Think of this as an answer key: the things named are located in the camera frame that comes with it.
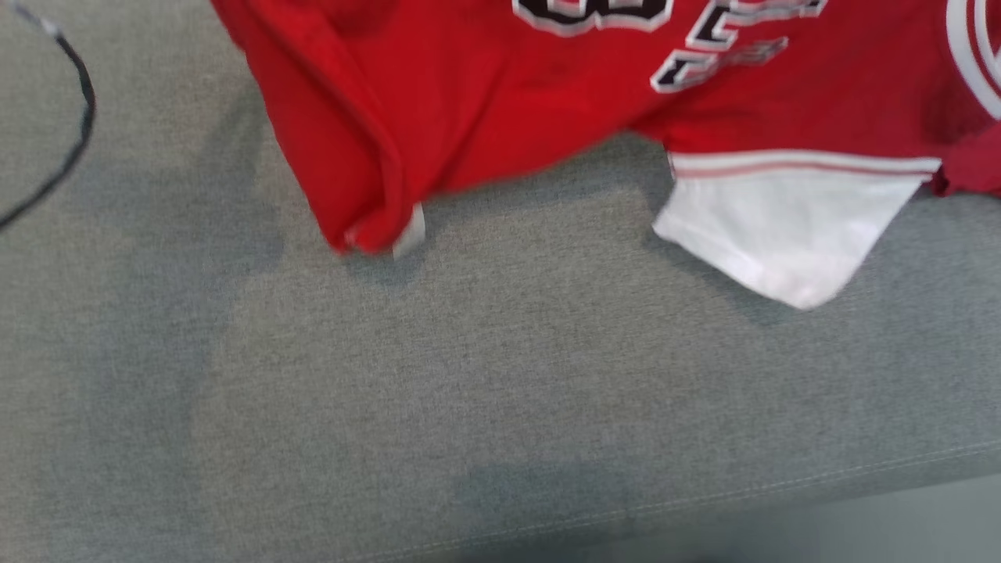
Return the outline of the red jersey with black lettering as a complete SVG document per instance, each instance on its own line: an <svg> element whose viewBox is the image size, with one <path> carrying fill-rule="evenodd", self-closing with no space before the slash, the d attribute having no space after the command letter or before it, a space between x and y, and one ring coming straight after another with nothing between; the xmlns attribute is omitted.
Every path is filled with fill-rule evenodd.
<svg viewBox="0 0 1001 563"><path fill-rule="evenodd" d="M923 186L1001 199L1001 0L210 0L336 252L622 131L659 238L808 310Z"/></svg>

